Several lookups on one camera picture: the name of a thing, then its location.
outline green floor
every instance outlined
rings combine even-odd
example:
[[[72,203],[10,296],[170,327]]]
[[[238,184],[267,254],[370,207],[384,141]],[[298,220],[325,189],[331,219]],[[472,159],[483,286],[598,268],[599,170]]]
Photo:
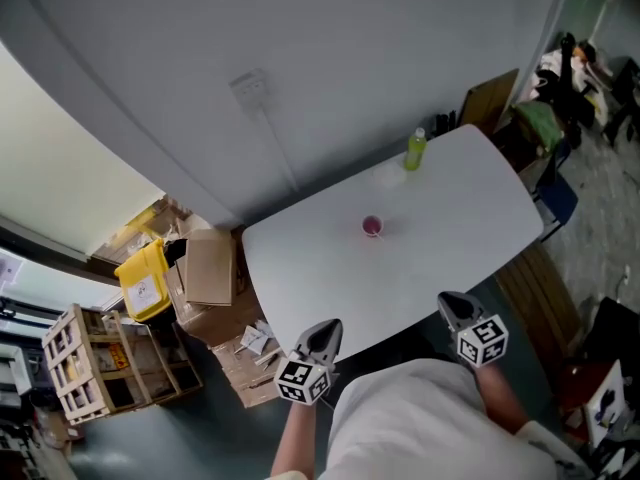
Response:
[[[472,293],[499,313],[510,330],[509,350],[500,360],[501,367],[529,415],[557,431],[542,368],[497,285],[488,280]],[[437,350],[447,350],[447,334],[437,314],[418,326]],[[163,407],[85,424],[86,440],[74,444],[70,458],[80,480],[255,480],[268,476],[288,403],[274,400],[245,410],[212,354],[196,340],[188,344],[205,388]],[[323,405],[318,410],[316,456],[320,472],[326,460],[332,414]]]

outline person's left arm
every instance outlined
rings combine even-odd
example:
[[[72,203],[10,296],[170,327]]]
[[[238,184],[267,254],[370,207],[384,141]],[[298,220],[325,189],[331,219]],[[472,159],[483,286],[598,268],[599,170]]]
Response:
[[[271,476],[299,471],[313,480],[316,457],[316,406],[292,404]]]

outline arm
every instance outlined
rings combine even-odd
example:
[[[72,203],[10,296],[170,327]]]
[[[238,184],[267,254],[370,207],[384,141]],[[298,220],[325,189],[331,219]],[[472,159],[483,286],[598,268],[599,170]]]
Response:
[[[478,368],[476,379],[489,419],[507,432],[516,434],[529,421],[529,417],[507,379],[492,364]]]
[[[299,471],[313,480],[316,452],[316,406],[292,404],[273,461],[271,476]]]

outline plastic bottle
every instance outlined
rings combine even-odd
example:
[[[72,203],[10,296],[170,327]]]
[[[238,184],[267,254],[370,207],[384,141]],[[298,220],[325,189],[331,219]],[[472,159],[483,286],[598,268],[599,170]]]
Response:
[[[404,168],[407,171],[415,171],[420,167],[422,162],[422,153],[427,149],[427,139],[425,138],[424,128],[416,128],[414,134],[409,137],[409,147],[407,155],[404,157]]]

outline pink cup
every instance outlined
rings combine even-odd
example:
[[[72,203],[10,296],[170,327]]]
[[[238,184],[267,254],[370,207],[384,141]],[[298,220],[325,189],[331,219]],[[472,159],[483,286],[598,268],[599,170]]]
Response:
[[[384,223],[382,222],[382,219],[375,215],[368,215],[362,221],[362,231],[364,231],[365,235],[372,238],[379,237],[383,228]]]

